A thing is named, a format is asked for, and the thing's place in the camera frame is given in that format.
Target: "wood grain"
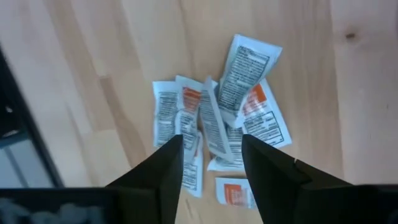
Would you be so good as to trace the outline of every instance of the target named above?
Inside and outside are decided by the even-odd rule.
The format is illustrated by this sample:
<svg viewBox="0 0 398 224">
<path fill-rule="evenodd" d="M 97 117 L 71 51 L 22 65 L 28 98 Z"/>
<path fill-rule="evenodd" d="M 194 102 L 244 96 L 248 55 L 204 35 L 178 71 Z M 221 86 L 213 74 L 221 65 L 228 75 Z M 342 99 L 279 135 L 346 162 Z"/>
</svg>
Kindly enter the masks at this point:
<svg viewBox="0 0 398 224">
<path fill-rule="evenodd" d="M 0 44 L 66 186 L 100 186 L 152 148 L 151 81 L 219 80 L 233 34 L 283 46 L 268 81 L 293 144 L 353 183 L 397 182 L 395 0 L 2 0 Z M 205 151 L 205 166 L 210 155 Z M 182 192 L 177 223 L 260 223 Z"/>
</svg>

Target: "black object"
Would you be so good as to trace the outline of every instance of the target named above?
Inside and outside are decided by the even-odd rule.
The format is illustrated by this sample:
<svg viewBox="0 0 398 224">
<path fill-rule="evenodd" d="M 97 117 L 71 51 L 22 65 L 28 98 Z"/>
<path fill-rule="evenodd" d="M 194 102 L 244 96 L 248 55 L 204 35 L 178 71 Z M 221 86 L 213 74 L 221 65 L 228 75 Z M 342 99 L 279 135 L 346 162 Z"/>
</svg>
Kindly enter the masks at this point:
<svg viewBox="0 0 398 224">
<path fill-rule="evenodd" d="M 29 138 L 54 187 L 63 187 L 61 178 L 45 147 L 39 130 L 12 76 L 0 49 L 0 148 Z"/>
<path fill-rule="evenodd" d="M 0 223 L 174 224 L 182 135 L 106 188 L 0 190 Z"/>
<path fill-rule="evenodd" d="M 398 223 L 398 185 L 351 185 L 247 134 L 242 154 L 265 224 Z"/>
</svg>

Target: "wooden table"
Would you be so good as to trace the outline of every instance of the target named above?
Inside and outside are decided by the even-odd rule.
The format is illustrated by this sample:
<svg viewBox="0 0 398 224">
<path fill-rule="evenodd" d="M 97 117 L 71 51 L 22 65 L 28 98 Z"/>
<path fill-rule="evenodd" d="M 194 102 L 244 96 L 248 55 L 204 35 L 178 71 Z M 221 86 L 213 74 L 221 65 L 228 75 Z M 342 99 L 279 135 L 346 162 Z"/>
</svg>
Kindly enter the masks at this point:
<svg viewBox="0 0 398 224">
<path fill-rule="evenodd" d="M 352 183 L 398 182 L 395 0 L 2 0 L 0 43 L 62 180 L 102 186 L 152 151 L 151 81 L 219 80 L 233 34 L 283 46 L 283 148 Z M 210 157 L 205 154 L 205 165 Z M 178 223 L 260 223 L 182 193 Z"/>
</svg>

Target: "white packet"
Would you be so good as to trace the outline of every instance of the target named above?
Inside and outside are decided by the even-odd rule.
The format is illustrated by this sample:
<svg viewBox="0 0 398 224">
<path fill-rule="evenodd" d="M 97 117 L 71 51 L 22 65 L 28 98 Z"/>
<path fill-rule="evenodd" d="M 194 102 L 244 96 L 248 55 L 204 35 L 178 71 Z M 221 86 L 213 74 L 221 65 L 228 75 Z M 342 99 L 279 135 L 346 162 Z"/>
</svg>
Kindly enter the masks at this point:
<svg viewBox="0 0 398 224">
<path fill-rule="evenodd" d="M 176 134 L 181 134 L 182 87 L 174 81 L 152 82 L 152 87 L 155 96 L 153 144 L 159 148 Z"/>
<path fill-rule="evenodd" d="M 257 208 L 247 179 L 216 177 L 216 197 L 223 205 Z"/>
<path fill-rule="evenodd" d="M 184 160 L 190 162 L 198 144 L 198 113 L 203 84 L 181 75 L 175 77 L 175 82 L 182 86 L 184 108 L 179 116 L 180 128 L 184 138 Z M 216 87 L 218 83 L 213 81 L 212 84 Z"/>
<path fill-rule="evenodd" d="M 197 131 L 198 147 L 191 162 L 184 162 L 182 185 L 194 197 L 201 198 L 203 188 L 203 136 Z"/>
<path fill-rule="evenodd" d="M 276 148 L 292 143 L 282 113 L 265 78 L 251 90 L 240 113 L 244 118 L 243 134 L 251 134 Z"/>
<path fill-rule="evenodd" d="M 218 109 L 211 77 L 206 79 L 201 92 L 200 119 L 209 151 L 227 161 L 233 161 L 223 119 Z"/>
<path fill-rule="evenodd" d="M 269 73 L 281 52 L 282 47 L 239 34 L 234 36 L 218 95 L 221 116 L 232 128 L 243 125 L 243 121 L 237 119 L 243 99 Z"/>
<path fill-rule="evenodd" d="M 234 161 L 229 162 L 220 157 L 214 157 L 209 165 L 207 171 L 238 171 L 244 172 L 243 158 L 242 158 L 242 128 L 231 128 L 227 126 L 226 135 L 228 136 L 229 147 L 234 156 Z"/>
</svg>

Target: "orange label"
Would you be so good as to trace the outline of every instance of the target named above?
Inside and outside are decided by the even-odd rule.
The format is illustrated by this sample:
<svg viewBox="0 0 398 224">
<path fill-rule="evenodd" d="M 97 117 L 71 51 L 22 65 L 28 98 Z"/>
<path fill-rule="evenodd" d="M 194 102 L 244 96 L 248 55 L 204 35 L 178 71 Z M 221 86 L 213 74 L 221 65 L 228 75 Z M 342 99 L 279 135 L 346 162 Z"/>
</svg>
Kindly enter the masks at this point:
<svg viewBox="0 0 398 224">
<path fill-rule="evenodd" d="M 261 103 L 267 100 L 266 94 L 262 90 L 260 84 L 257 84 L 251 91 L 243 106 L 244 115 L 248 115 L 253 111 L 261 108 Z"/>
<path fill-rule="evenodd" d="M 225 200 L 227 204 L 242 206 L 243 192 L 242 187 L 236 184 L 224 184 Z"/>
<path fill-rule="evenodd" d="M 192 90 L 188 87 L 183 87 L 184 107 L 186 110 L 195 112 L 200 102 L 200 92 Z"/>
</svg>

